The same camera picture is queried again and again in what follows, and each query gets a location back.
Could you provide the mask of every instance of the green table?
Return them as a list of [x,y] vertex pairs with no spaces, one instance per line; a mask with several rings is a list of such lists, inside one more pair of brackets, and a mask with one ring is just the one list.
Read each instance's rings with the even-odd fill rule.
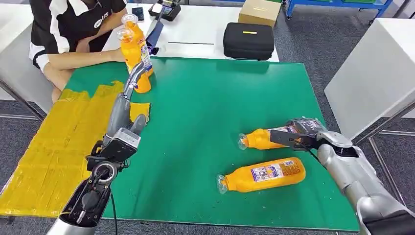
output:
[[[150,102],[130,168],[112,185],[118,218],[216,225],[357,231],[346,198],[306,152],[289,148],[240,150],[239,133],[282,126],[301,116],[323,121],[303,64],[152,58]],[[125,82],[123,63],[78,69],[68,89],[93,95],[99,84]],[[298,157],[299,184],[221,195],[217,174],[274,159]],[[108,206],[103,217],[113,217]]]

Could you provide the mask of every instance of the yellow cloth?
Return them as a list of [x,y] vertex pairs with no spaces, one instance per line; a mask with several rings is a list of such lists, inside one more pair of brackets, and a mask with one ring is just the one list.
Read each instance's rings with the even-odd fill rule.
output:
[[[94,96],[64,90],[39,128],[0,196],[0,214],[57,217],[89,177],[85,156],[105,134],[121,82],[100,85]],[[150,103],[131,103],[131,119]]]

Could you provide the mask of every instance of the floor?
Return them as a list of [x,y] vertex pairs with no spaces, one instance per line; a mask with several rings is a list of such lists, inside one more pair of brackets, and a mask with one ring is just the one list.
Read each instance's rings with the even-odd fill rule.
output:
[[[207,0],[190,0],[191,4],[209,5]],[[216,5],[229,3],[215,2]],[[391,5],[385,16],[395,13],[396,5]],[[350,54],[368,28],[368,21],[375,12],[348,8],[327,8],[312,6],[296,6],[293,18],[286,21],[283,12],[280,13],[275,27],[275,43],[281,61],[302,62],[305,64],[316,97],[319,101],[327,127],[339,131],[336,120],[324,95],[323,89],[336,73],[340,65]],[[0,113],[27,114],[14,101],[0,101]],[[0,184],[4,185],[13,172],[19,158],[24,153],[33,135],[39,128],[40,122],[33,120],[15,120],[0,118]],[[402,119],[391,129],[415,131],[415,122]],[[415,210],[415,149],[411,137],[377,136],[381,153],[384,155],[390,171],[401,190],[404,200],[411,210]],[[385,181],[379,164],[375,160],[369,144],[361,145],[367,158],[378,172],[379,178]],[[0,225],[2,234],[33,235],[45,234],[53,223],[53,219],[17,217],[7,225]],[[136,221],[119,221],[120,235],[145,234],[181,234],[181,235],[334,235],[335,232],[280,230],[261,228],[239,228],[222,226],[197,226],[165,223],[140,223]],[[112,220],[102,220],[96,234],[114,234]]]

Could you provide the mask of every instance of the bottle label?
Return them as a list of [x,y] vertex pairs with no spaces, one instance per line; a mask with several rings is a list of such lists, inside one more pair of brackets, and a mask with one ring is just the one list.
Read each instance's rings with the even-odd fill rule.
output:
[[152,68],[150,55],[148,54],[147,45],[144,43],[141,46],[141,59],[144,63],[145,69],[149,71]]
[[271,164],[263,167],[253,168],[251,169],[251,174],[255,182],[272,180],[284,176],[281,167],[278,164]]
[[299,172],[299,166],[292,160],[251,169],[251,174],[255,182],[282,178],[284,176],[298,174]]

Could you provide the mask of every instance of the orange juice bottle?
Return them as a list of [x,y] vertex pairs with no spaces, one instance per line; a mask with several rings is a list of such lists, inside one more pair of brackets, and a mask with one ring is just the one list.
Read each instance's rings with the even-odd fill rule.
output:
[[244,166],[233,173],[218,175],[220,193],[227,191],[250,192],[266,188],[297,184],[305,178],[302,162],[295,157]]
[[[125,63],[127,64],[128,72],[131,72],[133,67],[141,62],[141,50],[137,43],[134,41],[133,31],[123,28],[117,33],[118,39],[121,42],[121,51],[125,57]],[[145,72],[137,82],[135,87],[136,92],[145,93],[151,89],[150,81],[148,80],[148,74]]]
[[257,149],[271,149],[271,148],[283,148],[285,145],[274,143],[270,141],[271,130],[279,130],[290,133],[297,133],[294,126],[282,126],[272,129],[257,129],[250,134],[244,135],[239,134],[238,145],[239,148],[244,150],[246,148],[257,148]]
[[121,18],[121,21],[126,28],[134,32],[134,40],[137,42],[138,46],[141,49],[141,59],[143,60],[144,66],[147,69],[148,76],[151,76],[153,74],[153,65],[151,64],[150,54],[148,53],[144,33],[138,26],[138,17],[134,14],[125,14]]
[[121,51],[125,57],[128,72],[131,72],[133,67],[141,61],[140,49],[133,40],[133,32],[129,29],[121,29],[117,32],[117,37],[121,43]]

